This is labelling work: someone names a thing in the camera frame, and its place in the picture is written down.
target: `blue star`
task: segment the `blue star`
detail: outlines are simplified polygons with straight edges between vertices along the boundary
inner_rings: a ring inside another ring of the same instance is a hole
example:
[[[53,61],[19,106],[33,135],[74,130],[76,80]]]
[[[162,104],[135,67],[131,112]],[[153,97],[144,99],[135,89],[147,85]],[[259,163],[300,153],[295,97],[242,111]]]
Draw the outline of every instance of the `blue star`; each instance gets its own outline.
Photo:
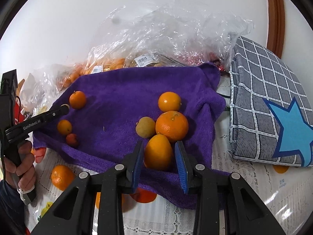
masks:
[[[312,161],[313,128],[304,120],[296,99],[292,99],[288,109],[263,100],[281,127],[273,158],[299,154],[301,166],[309,166]]]

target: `white wall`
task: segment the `white wall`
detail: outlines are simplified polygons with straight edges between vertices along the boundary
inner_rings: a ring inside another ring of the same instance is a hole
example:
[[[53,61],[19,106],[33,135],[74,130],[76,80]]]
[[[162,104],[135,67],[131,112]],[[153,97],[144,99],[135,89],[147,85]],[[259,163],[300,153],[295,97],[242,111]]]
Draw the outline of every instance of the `white wall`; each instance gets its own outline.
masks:
[[[22,79],[34,68],[85,59],[100,22],[115,8],[135,1],[29,0],[0,40],[0,73],[18,68],[18,78]],[[230,11],[253,20],[256,28],[248,37],[266,45],[267,0],[203,1],[209,4],[209,11]]]
[[[313,105],[313,31],[290,0],[284,0],[286,28],[282,60],[296,74]]]

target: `gray checkered cloth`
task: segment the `gray checkered cloth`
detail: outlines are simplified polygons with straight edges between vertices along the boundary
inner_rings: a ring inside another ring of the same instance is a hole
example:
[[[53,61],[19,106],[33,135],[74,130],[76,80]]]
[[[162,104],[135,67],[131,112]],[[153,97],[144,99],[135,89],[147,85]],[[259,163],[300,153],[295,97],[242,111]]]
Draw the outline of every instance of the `gray checkered cloth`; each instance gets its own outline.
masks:
[[[275,54],[249,39],[239,37],[234,51],[229,70],[229,136],[234,158],[301,166],[300,155],[272,158],[280,126],[262,99],[288,108],[295,97],[304,119],[313,125],[313,112],[301,83]]]

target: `human hand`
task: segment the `human hand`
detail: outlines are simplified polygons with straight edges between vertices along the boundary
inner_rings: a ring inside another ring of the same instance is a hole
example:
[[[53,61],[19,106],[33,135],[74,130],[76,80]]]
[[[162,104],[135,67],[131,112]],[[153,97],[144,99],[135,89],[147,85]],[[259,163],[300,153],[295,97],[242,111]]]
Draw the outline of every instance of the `human hand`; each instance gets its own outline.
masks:
[[[16,167],[12,161],[4,157],[4,164],[6,169],[6,181],[13,188],[16,188],[11,173],[15,173],[18,176],[23,175],[20,179],[18,186],[20,189],[24,191],[30,190],[35,182],[36,182],[36,172],[35,167],[33,165],[35,161],[34,155],[31,153],[32,143],[30,141],[26,141],[19,149],[18,153],[21,155],[25,155],[20,166]]]

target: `person's arm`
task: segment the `person's arm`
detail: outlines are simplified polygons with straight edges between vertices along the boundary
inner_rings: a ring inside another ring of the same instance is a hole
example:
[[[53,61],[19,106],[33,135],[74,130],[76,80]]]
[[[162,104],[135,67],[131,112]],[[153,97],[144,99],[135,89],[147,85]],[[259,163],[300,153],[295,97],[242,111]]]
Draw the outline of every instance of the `person's arm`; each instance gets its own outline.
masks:
[[[16,190],[11,174],[23,175],[18,183],[20,189],[28,191],[32,188],[36,181],[36,172],[33,165],[35,157],[31,150],[32,143],[30,141],[27,141],[18,149],[19,154],[25,155],[18,167],[4,157],[6,181],[0,181],[0,234],[2,232],[8,235],[25,234],[25,205]]]

